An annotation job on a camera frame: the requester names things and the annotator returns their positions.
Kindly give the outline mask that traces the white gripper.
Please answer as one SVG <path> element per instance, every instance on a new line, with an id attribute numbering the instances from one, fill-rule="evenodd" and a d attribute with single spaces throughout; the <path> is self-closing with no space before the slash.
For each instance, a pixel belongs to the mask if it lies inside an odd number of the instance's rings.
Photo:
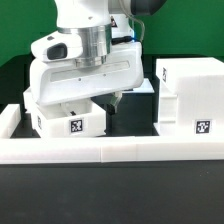
<path id="1" fill-rule="evenodd" d="M 61 104 L 68 116 L 77 113 L 69 101 L 113 93 L 107 110 L 116 114 L 122 99 L 119 91 L 140 86 L 143 82 L 139 42 L 112 45 L 110 53 L 98 57 L 92 66 L 82 66 L 84 45 L 81 38 L 54 32 L 31 44 L 34 60 L 30 66 L 30 88 L 40 106 Z"/>

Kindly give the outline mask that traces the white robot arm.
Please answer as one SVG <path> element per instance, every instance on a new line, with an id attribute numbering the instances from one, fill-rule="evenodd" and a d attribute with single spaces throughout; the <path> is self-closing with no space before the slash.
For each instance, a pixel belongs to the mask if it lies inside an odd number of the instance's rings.
<path id="1" fill-rule="evenodd" d="M 57 30 L 31 44 L 33 100 L 49 106 L 140 86 L 142 44 L 121 29 L 116 14 L 129 21 L 155 14 L 167 0 L 54 0 Z"/>

